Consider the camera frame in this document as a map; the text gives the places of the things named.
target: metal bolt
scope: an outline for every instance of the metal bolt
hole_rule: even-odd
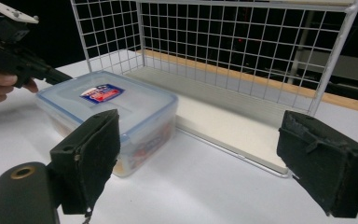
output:
[[[19,16],[20,16],[19,11],[14,11],[14,12],[12,12],[12,13],[13,13],[13,16],[14,16],[14,17],[19,17]]]

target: container label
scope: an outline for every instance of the container label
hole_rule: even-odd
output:
[[[103,84],[84,91],[81,93],[80,97],[91,101],[94,104],[99,104],[112,100],[123,92],[124,90],[119,87],[110,84]]]

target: white table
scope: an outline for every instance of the white table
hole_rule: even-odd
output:
[[[75,77],[84,62],[60,68]],[[39,88],[49,86],[38,82]],[[316,118],[358,141],[358,112],[322,103]],[[25,89],[0,104],[0,175],[28,161],[49,163],[62,137]],[[81,223],[63,215],[61,223]],[[91,223],[358,223],[327,217],[294,179],[279,178],[185,133],[126,178],[112,175]]]

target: black tool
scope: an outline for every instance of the black tool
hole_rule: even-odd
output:
[[[357,216],[357,142],[313,117],[286,111],[277,152],[327,215]]]
[[[118,113],[94,115],[50,151],[0,176],[0,224],[59,223],[56,208],[90,219],[120,151]]]
[[[52,85],[72,79],[18,43],[28,33],[26,23],[0,16],[0,72],[16,75],[18,80],[14,86],[17,88],[30,78],[45,79]]]

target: wooden board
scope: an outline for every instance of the wooden board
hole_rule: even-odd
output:
[[[168,55],[165,53],[159,53],[155,52],[153,50],[145,49],[145,55],[149,57],[153,57],[162,61],[171,62],[171,63],[177,63],[184,66],[197,68],[199,70],[207,70],[208,72],[216,73],[223,76],[229,76],[234,77],[240,80],[246,80],[246,81],[252,81],[254,83],[260,84],[260,85],[266,85],[275,89],[288,91],[291,93],[299,94],[302,96],[306,96],[309,98],[313,98],[315,95],[315,90],[311,90],[304,87],[298,87],[296,85],[288,84],[288,83],[282,83],[280,81],[266,79],[263,77],[256,77],[250,74],[241,73],[238,71],[229,70],[222,67],[217,67],[214,65],[206,64],[206,63],[199,63],[195,62],[189,59],[184,59],[180,57],[176,57],[173,55]],[[358,100],[354,100],[347,97],[338,96],[331,93],[325,93],[322,101],[332,104],[332,105],[339,105],[343,107],[347,107],[349,109],[354,109],[358,111]]]

